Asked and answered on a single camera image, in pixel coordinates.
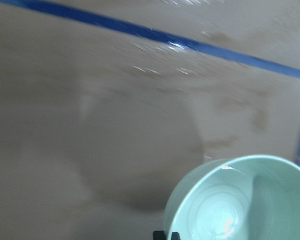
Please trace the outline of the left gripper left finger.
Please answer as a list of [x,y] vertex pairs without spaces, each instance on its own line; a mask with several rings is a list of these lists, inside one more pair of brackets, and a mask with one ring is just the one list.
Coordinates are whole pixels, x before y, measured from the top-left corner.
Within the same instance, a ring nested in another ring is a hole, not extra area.
[[164,231],[154,231],[153,232],[153,240],[167,240],[166,234]]

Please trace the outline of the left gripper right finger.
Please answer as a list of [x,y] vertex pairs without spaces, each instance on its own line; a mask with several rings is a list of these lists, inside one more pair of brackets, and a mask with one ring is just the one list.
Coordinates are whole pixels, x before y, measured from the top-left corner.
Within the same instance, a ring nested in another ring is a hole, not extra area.
[[180,240],[180,234],[178,232],[173,232],[171,235],[171,240]]

